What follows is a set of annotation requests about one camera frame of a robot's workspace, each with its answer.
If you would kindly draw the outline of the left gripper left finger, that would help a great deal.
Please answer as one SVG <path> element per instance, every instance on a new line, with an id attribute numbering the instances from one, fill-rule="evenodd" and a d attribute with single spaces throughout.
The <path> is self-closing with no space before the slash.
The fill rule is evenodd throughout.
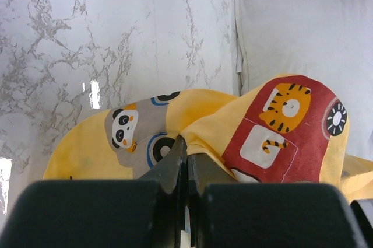
<path id="1" fill-rule="evenodd" d="M 175 140 L 168 155 L 140 181 L 152 182 L 152 218 L 149 223 L 149 247 L 180 247 L 185 228 L 184 191 L 187 188 L 187 151 L 183 137 Z"/>

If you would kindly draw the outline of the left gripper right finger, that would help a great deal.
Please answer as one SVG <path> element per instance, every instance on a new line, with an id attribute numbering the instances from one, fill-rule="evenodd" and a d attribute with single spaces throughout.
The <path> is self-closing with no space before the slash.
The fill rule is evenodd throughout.
<path id="1" fill-rule="evenodd" d="M 188 156 L 189 220 L 192 247 L 202 247 L 202 196 L 208 184 L 236 183 L 236 179 L 223 170 L 206 153 Z"/>

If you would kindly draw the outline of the yellow cartoon-print pillowcase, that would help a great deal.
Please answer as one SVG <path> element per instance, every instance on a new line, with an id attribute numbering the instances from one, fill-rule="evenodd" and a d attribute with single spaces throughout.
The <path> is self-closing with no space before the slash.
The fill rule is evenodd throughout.
<path id="1" fill-rule="evenodd" d="M 70 130 L 45 179 L 137 179 L 178 137 L 249 183 L 328 183 L 349 201 L 372 197 L 372 162 L 346 151 L 349 114 L 323 83 L 273 78 L 242 96 L 190 89 L 102 111 Z"/>

